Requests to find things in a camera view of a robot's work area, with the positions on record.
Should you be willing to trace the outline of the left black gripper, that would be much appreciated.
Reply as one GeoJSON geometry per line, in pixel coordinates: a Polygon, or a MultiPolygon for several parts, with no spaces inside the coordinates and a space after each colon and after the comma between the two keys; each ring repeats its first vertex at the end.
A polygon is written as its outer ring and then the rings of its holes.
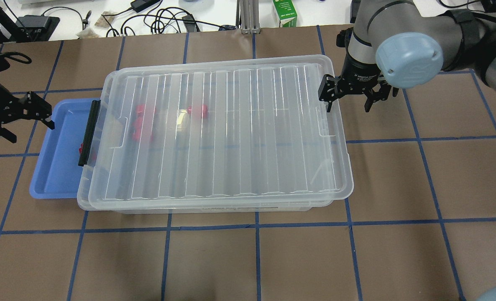
{"type": "Polygon", "coordinates": [[[17,142],[17,136],[4,128],[4,124],[22,119],[36,120],[54,130],[55,122],[51,120],[51,115],[51,104],[37,93],[27,92],[24,97],[18,98],[11,93],[0,91],[0,137],[11,143],[17,142]]]}

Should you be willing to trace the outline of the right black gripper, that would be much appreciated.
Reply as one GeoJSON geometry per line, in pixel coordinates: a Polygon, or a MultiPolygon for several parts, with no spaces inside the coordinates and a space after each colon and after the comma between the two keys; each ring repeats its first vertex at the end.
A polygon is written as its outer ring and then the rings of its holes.
{"type": "Polygon", "coordinates": [[[342,72],[334,77],[330,74],[322,76],[318,99],[326,103],[326,112],[330,113],[334,101],[346,95],[366,96],[365,112],[370,112],[372,105],[378,101],[386,101],[390,94],[396,97],[399,88],[391,86],[382,76],[378,65],[345,59],[342,72]]]}

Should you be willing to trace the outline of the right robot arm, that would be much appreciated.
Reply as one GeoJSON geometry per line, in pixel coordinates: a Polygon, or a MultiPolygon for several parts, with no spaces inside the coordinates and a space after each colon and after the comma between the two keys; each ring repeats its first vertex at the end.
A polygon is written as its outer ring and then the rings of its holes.
{"type": "Polygon", "coordinates": [[[390,94],[463,69],[496,91],[496,12],[460,8],[424,17],[411,0],[361,0],[336,46],[346,51],[343,69],[324,75],[318,91],[327,111],[346,95],[364,95],[369,112],[390,94]]]}

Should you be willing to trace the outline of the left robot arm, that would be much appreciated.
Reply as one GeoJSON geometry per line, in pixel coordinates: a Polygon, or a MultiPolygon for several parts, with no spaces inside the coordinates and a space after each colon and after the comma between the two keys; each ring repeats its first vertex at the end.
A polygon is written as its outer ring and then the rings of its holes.
{"type": "MultiPolygon", "coordinates": [[[[0,52],[0,72],[9,69],[9,60],[21,64],[30,64],[32,59],[16,51],[0,52]]],[[[16,135],[3,126],[17,120],[37,120],[49,129],[55,129],[51,120],[52,106],[37,93],[29,91],[24,97],[15,97],[7,88],[0,84],[0,137],[11,143],[16,143],[16,135]]]]}

